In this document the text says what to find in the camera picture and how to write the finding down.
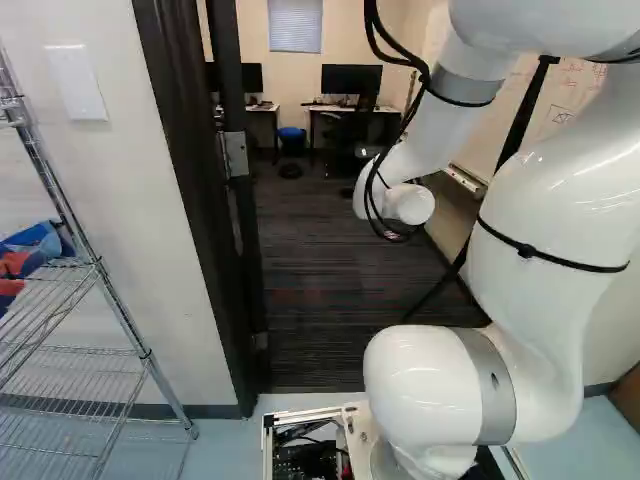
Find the whiteboard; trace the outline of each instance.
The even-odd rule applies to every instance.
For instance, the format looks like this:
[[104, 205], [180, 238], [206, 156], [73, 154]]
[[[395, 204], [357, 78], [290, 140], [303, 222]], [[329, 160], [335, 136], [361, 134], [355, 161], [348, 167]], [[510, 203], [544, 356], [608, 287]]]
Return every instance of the whiteboard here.
[[[422, 55], [433, 64], [446, 40], [449, 12], [447, 2], [440, 2], [430, 12]], [[523, 55], [485, 116], [452, 163], [477, 179], [489, 183], [498, 162], [504, 141], [511, 128], [520, 102], [538, 66], [538, 56]], [[563, 58], [552, 65], [547, 74], [523, 148], [556, 133], [570, 123], [598, 93], [607, 67], [586, 60]]]

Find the red fabric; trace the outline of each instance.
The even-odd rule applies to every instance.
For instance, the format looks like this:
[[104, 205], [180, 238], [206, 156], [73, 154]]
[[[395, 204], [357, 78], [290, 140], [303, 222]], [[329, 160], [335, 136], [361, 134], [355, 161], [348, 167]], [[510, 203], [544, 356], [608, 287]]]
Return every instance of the red fabric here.
[[0, 278], [0, 295], [15, 297], [25, 286], [24, 280], [9, 280]]
[[28, 252], [5, 252], [0, 258], [0, 275], [19, 275], [29, 255]]

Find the white wall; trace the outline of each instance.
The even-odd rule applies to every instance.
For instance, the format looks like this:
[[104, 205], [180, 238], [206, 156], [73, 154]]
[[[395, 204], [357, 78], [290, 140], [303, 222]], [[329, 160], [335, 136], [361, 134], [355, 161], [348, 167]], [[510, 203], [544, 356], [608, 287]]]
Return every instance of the white wall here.
[[[130, 0], [0, 2], [0, 38], [70, 201], [178, 396], [236, 404]], [[71, 122], [44, 45], [86, 44], [108, 122]], [[14, 131], [0, 135], [0, 232], [54, 214]], [[92, 292], [56, 339], [122, 345]], [[153, 386], [141, 398], [159, 402]]]
[[[418, 52], [424, 28], [416, 22], [428, 11], [429, 0], [380, 0], [380, 15], [392, 35]], [[211, 42], [204, 0], [198, 0], [205, 57], [211, 61]], [[262, 63], [265, 100], [281, 105], [280, 124], [308, 127], [303, 102], [320, 95], [323, 63], [381, 64], [371, 52], [364, 31], [362, 0], [324, 0], [322, 53], [269, 51], [267, 0], [236, 0], [243, 62]], [[385, 64], [378, 103], [403, 108], [411, 70]]]

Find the window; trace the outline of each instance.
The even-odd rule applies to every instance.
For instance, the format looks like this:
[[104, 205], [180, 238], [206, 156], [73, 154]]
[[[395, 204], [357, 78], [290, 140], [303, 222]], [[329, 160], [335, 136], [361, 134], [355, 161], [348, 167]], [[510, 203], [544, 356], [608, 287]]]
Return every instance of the window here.
[[269, 0], [269, 49], [320, 53], [323, 0]]

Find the trash can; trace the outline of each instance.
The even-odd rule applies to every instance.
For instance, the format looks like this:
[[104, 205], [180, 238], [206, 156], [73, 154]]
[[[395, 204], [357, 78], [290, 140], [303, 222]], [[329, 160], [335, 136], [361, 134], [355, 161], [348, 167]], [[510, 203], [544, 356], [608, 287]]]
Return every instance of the trash can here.
[[307, 131], [297, 127], [283, 127], [278, 130], [278, 138], [282, 142], [282, 155], [300, 157], [304, 155], [307, 142]]

